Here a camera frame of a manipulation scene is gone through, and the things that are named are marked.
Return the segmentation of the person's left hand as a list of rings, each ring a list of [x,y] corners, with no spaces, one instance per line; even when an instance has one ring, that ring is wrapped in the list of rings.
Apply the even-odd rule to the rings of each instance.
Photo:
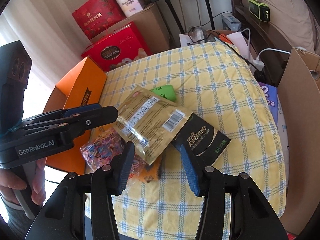
[[[46,198],[44,188],[44,167],[47,159],[43,158],[36,162],[35,177],[32,182],[31,199],[36,205],[42,205]],[[1,169],[1,196],[10,203],[20,205],[13,190],[25,190],[27,183],[10,170]]]

